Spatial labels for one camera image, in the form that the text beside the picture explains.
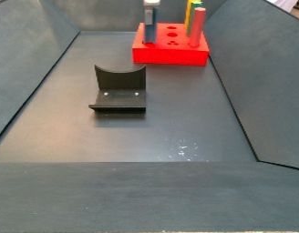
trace red block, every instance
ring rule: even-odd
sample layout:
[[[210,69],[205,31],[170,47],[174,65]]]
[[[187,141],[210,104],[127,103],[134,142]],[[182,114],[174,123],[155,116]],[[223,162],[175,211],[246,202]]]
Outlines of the red block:
[[[199,47],[190,46],[183,24],[156,25],[156,44],[143,43],[143,23],[139,25],[132,45],[135,63],[205,66],[210,48],[202,33]]]

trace dark gray panel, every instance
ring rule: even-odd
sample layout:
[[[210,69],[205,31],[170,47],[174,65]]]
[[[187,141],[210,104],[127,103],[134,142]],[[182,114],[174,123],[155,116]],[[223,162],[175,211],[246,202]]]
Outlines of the dark gray panel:
[[[221,8],[226,0],[203,0],[203,7],[207,9],[206,17],[211,18],[215,11]]]
[[[299,20],[266,1],[229,0],[205,30],[259,159],[299,167]]]
[[[76,34],[47,1],[0,4],[0,133]]]
[[[146,115],[96,115],[95,65],[132,64],[135,33],[83,33],[0,140],[0,162],[254,162],[219,78],[203,66],[147,66]]]
[[[72,22],[86,31],[136,31],[143,22],[143,0],[51,0]],[[183,23],[185,0],[165,0],[159,22]]]
[[[0,164],[0,232],[299,231],[299,171],[266,164]]]

